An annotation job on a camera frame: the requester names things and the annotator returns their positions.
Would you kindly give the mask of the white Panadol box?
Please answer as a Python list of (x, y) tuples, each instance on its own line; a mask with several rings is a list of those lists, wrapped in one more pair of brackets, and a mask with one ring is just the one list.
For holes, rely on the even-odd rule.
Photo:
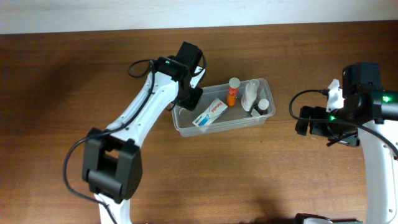
[(215, 98), (207, 109), (193, 120), (194, 126), (208, 126), (218, 119), (226, 110), (228, 105)]

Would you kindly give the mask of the white spray bottle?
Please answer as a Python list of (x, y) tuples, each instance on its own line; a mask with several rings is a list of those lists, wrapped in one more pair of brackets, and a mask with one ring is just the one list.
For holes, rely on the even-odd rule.
[(243, 96), (241, 98), (241, 105), (244, 111), (250, 111), (254, 101), (257, 98), (257, 90), (259, 88), (259, 81), (257, 79), (252, 79), (246, 84)]

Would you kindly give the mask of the orange tube white cap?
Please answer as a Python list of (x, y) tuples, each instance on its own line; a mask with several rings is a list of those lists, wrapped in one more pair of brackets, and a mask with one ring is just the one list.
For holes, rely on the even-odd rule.
[(227, 105), (228, 106), (234, 106), (236, 102), (236, 96), (238, 94), (239, 86), (240, 86), (240, 80), (236, 77), (230, 78), (229, 82), (229, 90), (228, 90), (228, 96), (227, 96)]

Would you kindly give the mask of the dark bottle white cap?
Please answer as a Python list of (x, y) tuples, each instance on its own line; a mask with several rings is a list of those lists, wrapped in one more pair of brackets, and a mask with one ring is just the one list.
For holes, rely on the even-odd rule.
[(259, 100), (257, 106), (256, 106), (256, 111), (260, 115), (265, 115), (268, 113), (268, 108), (269, 108), (269, 101), (266, 98), (263, 98)]

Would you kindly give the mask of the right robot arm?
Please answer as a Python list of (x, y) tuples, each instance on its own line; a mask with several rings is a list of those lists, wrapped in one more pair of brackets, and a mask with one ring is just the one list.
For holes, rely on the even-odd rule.
[(327, 105), (303, 106), (299, 135), (328, 139), (328, 146), (361, 147), (366, 168), (366, 223), (397, 223), (397, 92), (381, 84), (379, 65), (359, 62), (319, 91)]

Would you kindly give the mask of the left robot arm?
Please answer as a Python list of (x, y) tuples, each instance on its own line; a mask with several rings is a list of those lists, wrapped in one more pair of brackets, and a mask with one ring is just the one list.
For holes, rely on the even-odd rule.
[(193, 111), (203, 93), (203, 52), (183, 42), (175, 56), (150, 60), (142, 90), (105, 130), (87, 135), (82, 179), (99, 204), (102, 223), (130, 223), (129, 200), (142, 179), (141, 147), (169, 104)]

